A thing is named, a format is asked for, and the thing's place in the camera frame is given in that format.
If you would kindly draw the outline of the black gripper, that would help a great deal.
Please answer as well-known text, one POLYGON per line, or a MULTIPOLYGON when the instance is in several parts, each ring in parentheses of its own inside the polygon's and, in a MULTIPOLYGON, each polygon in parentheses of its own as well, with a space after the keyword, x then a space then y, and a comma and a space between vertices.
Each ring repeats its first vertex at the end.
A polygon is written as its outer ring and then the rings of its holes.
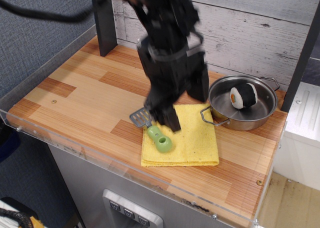
POLYGON ((176 53, 156 50, 145 37, 137 45, 138 55, 150 80, 150 91, 144 103, 151 117, 172 132, 181 130, 173 104, 187 92, 205 102, 209 93, 209 75, 204 61, 205 51, 200 45, 189 49, 185 45, 176 53))

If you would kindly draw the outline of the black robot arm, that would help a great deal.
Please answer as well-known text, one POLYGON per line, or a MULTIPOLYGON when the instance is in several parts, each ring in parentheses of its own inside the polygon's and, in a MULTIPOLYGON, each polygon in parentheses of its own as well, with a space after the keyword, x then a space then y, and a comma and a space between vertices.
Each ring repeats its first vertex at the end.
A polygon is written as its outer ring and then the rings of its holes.
POLYGON ((150 116, 172 131, 181 126, 173 107, 183 93, 205 102, 209 75, 200 46, 189 47, 198 11, 191 0, 124 0, 134 9, 146 30, 137 46, 150 91, 144 107, 150 116))

